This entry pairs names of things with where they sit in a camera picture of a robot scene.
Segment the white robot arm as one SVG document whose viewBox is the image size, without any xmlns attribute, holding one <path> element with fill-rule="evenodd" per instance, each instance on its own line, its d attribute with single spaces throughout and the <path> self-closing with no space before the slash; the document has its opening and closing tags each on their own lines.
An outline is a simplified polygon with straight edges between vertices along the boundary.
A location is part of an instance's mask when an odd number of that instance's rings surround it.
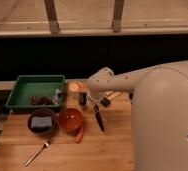
<svg viewBox="0 0 188 171">
<path fill-rule="evenodd" d="M 132 95 L 135 171 L 188 171 L 188 60 L 116 75 L 104 67 L 89 77 L 88 96 Z"/>
</svg>

